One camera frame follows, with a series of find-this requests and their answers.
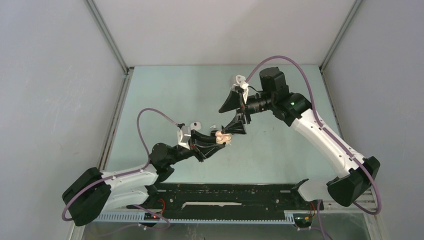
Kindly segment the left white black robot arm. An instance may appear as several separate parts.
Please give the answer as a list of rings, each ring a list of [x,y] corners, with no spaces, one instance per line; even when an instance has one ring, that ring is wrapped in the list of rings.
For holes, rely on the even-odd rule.
[[[179,130],[178,144],[155,144],[145,165],[109,172],[91,167],[62,194],[65,203],[62,219],[81,227],[102,212],[120,207],[142,204],[145,208],[153,208],[158,202],[155,185],[174,173],[173,165],[189,158],[203,162],[224,149],[231,140],[229,133],[221,131],[204,135],[196,130],[188,134]]]

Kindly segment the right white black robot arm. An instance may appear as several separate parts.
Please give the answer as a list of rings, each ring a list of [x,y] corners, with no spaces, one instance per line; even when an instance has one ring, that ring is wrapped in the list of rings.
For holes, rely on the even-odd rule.
[[[268,67],[259,72],[262,90],[249,94],[249,84],[242,75],[229,80],[229,95],[219,113],[235,111],[231,122],[224,126],[224,135],[245,135],[251,116],[271,111],[317,148],[333,168],[336,177],[332,180],[302,180],[291,194],[291,204],[304,209],[311,201],[321,199],[319,189],[326,189],[339,205],[349,207],[371,186],[381,166],[373,156],[366,158],[343,141],[313,110],[312,103],[302,94],[289,90],[285,74],[278,67]]]

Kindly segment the pink earbud charging case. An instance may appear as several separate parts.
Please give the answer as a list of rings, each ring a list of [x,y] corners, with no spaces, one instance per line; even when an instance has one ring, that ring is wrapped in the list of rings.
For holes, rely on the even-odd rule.
[[[215,133],[215,142],[220,145],[230,145],[232,141],[232,135],[230,133],[222,133],[217,131]]]

